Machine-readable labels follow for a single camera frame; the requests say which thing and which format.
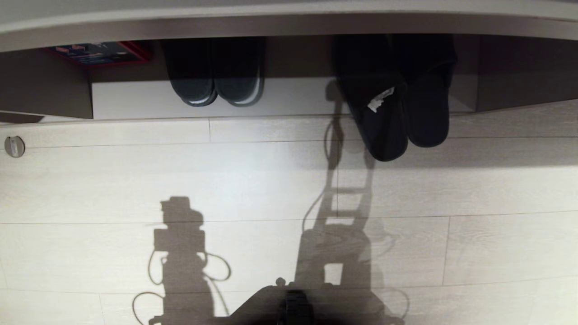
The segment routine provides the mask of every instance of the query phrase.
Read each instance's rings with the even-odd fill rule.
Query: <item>dark slipper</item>
[[[213,39],[215,88],[234,106],[250,106],[263,92],[264,37]]]
[[[210,39],[167,39],[161,46],[171,85],[183,102],[195,107],[214,102]]]
[[[401,98],[406,83],[385,35],[339,35],[334,44],[339,87],[371,155],[390,161],[403,155]]]
[[[409,139],[420,147],[434,147],[450,126],[448,94],[458,62],[452,35],[396,34],[395,58],[409,84],[403,115]]]

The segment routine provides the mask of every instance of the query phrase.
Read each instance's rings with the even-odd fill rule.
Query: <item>red box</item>
[[[51,46],[48,51],[88,67],[148,62],[152,53],[147,42],[102,42]]]

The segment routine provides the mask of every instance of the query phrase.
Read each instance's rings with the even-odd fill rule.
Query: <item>wooden floor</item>
[[[210,323],[258,314],[271,301],[243,304],[278,278],[343,324],[578,323],[578,101],[453,116],[444,144],[389,163],[348,117],[13,135],[27,151],[0,154],[2,325],[138,324],[146,292],[143,324]]]

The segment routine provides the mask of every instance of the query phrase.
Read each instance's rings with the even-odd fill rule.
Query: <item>tag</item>
[[[395,87],[391,87],[388,90],[384,91],[383,93],[375,96],[370,102],[369,104],[367,104],[367,107],[372,110],[374,113],[377,113],[377,109],[378,107],[380,107],[383,104],[383,99],[385,99],[385,97],[387,96],[391,96],[394,93]]]

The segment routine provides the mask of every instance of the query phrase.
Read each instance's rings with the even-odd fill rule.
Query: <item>slipper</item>
[[[167,39],[161,47],[171,85],[183,102],[194,107],[214,102],[210,39]]]
[[[259,101],[264,86],[264,58],[264,37],[213,39],[213,71],[219,96],[239,107]]]
[[[339,88],[370,154],[380,161],[405,152],[401,99],[407,85],[385,35],[339,35],[333,58]]]
[[[435,147],[450,127],[448,94],[458,62],[450,34],[396,34],[395,57],[409,89],[403,99],[407,136],[416,146]]]

